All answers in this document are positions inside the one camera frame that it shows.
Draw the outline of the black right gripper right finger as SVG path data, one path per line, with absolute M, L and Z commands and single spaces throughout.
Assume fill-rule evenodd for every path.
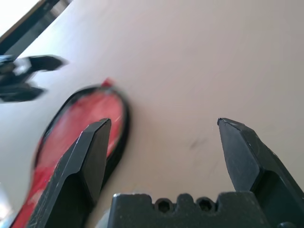
M 217 121 L 226 167 L 236 191 L 254 193 L 274 228 L 304 226 L 304 193 L 287 168 L 243 123 Z

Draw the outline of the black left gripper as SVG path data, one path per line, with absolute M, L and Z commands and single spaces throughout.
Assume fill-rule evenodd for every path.
M 29 70 L 54 71 L 66 65 L 67 61 L 58 56 L 30 56 L 14 58 L 0 56 L 0 100 L 2 102 L 26 102 L 37 99 L 45 90 L 27 83 Z

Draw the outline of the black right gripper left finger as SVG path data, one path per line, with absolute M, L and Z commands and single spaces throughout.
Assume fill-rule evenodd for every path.
M 60 159 L 28 228 L 82 228 L 100 194 L 111 129 L 102 119 L 86 127 Z

